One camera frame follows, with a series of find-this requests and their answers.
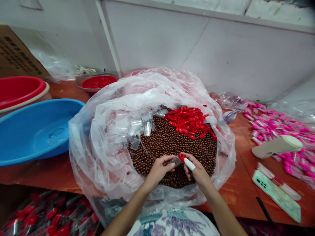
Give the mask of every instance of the hand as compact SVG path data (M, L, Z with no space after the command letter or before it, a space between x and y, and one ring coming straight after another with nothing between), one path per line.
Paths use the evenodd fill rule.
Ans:
M185 157L187 157L195 166L196 168L192 171L193 177L195 178L198 187L200 190L205 193L207 188L214 187L210 176L202 166L202 164L191 154L181 152ZM191 171L189 168L184 164L184 170L186 172L187 178L191 180Z
M175 163L170 163L167 166L163 166L163 163L173 159L175 156L162 156L157 158L151 168L150 173L148 174L146 180L144 181L144 185L152 191L158 183L163 179L165 174L169 171L175 171L174 166Z

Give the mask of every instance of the red plastic basin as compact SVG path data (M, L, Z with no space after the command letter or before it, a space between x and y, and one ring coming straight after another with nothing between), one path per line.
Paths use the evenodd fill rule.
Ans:
M0 110L24 103L46 89L46 82L30 76L0 79Z

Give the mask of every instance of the white wall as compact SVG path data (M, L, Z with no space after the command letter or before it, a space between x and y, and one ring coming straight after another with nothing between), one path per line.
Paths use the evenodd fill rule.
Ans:
M56 55L87 68L116 71L95 1L40 0L43 10L1 1L0 22L29 49Z
M123 73L168 66L208 91L272 100L314 68L315 36L106 1Z

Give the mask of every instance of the cardboard box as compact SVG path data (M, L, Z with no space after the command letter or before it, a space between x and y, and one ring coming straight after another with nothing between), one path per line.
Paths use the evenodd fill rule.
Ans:
M22 75L45 79L49 73L10 27L0 24L0 78Z

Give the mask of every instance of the pink cap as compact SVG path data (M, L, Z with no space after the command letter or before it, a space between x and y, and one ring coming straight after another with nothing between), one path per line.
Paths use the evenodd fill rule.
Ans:
M308 176L315 178L315 173L312 173L310 171L306 171L305 174L307 174Z

